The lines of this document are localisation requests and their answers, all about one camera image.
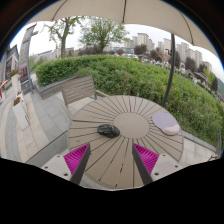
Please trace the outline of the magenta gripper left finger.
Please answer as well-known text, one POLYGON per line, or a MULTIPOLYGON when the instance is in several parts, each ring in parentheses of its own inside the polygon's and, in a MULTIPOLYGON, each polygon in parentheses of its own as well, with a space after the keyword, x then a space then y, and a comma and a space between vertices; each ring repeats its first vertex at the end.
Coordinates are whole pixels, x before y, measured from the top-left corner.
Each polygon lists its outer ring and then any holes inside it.
POLYGON ((64 156, 55 155, 42 169, 79 185, 90 154, 90 144, 87 143, 64 156))

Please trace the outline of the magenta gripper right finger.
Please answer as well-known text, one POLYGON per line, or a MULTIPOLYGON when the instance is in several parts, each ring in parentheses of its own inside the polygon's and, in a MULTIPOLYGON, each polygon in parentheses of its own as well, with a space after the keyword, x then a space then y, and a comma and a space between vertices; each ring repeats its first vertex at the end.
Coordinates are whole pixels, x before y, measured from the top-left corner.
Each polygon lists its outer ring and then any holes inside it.
POLYGON ((137 144, 132 145, 132 154, 144 185, 182 169, 169 155, 158 155, 137 144))

